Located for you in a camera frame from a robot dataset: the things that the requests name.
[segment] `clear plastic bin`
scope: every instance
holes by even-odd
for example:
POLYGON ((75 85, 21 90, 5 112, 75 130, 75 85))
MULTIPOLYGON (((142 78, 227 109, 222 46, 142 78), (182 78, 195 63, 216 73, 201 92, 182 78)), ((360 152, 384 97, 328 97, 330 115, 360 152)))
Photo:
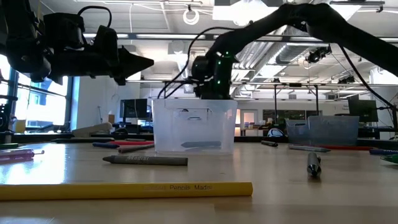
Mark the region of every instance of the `clear plastic bin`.
POLYGON ((289 143, 305 145, 355 146, 358 116, 310 116, 306 120, 286 120, 289 143))
POLYGON ((232 153, 237 107, 234 100, 153 100, 155 150, 232 153))
POLYGON ((313 145, 355 146, 359 116, 310 116, 308 126, 313 145))
POLYGON ((286 130, 289 137, 289 143, 311 144, 310 128, 306 120, 286 119, 286 130))

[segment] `table surface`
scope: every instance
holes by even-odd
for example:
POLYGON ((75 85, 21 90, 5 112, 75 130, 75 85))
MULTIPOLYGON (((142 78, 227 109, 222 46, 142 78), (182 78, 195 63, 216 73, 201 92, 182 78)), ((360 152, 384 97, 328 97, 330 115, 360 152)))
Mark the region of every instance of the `table surface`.
MULTIPOLYGON (((34 144, 34 161, 0 165, 0 184, 251 181, 252 197, 0 202, 2 223, 383 223, 396 221, 398 165, 365 151, 319 153, 236 143, 232 156, 187 156, 188 167, 109 164, 114 149, 34 144)), ((135 152, 153 156, 153 149, 135 152)))

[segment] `black robotic arm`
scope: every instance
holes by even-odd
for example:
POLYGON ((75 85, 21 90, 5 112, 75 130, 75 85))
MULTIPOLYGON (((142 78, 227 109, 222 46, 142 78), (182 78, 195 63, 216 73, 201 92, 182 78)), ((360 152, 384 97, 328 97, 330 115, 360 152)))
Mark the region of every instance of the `black robotic arm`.
POLYGON ((284 25, 308 32, 312 37, 325 42, 346 47, 398 76, 395 60, 397 47, 352 26, 328 4, 284 4, 245 28, 220 35, 205 57, 195 59, 192 79, 193 82, 202 82, 195 87, 197 96, 203 99, 230 99, 232 64, 237 62, 234 56, 250 42, 284 25))

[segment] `yellow crayon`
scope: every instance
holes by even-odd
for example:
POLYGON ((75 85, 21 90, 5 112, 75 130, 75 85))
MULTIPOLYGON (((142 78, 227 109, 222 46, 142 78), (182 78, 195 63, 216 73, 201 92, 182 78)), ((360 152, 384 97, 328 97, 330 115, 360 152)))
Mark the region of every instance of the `yellow crayon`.
POLYGON ((251 182, 0 185, 0 200, 250 196, 251 182))

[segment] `pink marker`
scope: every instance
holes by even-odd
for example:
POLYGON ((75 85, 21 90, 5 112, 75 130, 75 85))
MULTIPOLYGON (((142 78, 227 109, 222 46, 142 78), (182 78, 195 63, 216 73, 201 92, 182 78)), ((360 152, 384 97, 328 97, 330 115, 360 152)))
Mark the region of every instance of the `pink marker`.
POLYGON ((35 153, 33 149, 3 150, 0 151, 0 162, 27 161, 31 160, 36 154, 44 154, 44 150, 41 153, 35 153))

